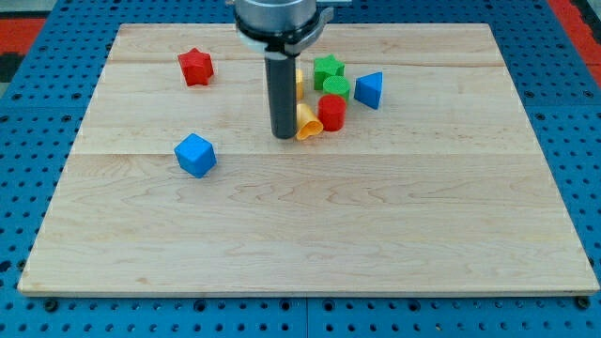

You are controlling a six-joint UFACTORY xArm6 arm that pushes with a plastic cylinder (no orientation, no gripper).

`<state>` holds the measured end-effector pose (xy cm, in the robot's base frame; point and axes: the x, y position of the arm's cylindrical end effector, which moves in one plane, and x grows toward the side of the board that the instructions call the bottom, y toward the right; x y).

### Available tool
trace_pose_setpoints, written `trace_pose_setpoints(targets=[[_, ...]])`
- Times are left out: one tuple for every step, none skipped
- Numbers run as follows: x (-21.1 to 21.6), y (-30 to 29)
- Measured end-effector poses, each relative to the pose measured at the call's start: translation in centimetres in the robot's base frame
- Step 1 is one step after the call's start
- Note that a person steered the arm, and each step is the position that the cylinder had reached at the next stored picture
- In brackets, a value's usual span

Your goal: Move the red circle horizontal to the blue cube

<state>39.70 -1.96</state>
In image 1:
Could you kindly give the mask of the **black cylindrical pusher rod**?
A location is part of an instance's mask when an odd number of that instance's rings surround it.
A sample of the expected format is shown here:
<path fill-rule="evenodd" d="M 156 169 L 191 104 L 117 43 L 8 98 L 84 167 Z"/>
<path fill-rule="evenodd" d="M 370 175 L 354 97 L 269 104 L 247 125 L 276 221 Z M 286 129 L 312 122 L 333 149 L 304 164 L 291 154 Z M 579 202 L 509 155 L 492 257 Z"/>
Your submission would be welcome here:
<path fill-rule="evenodd" d="M 265 55 L 271 132 L 278 139 L 297 133 L 296 61 L 280 53 Z"/>

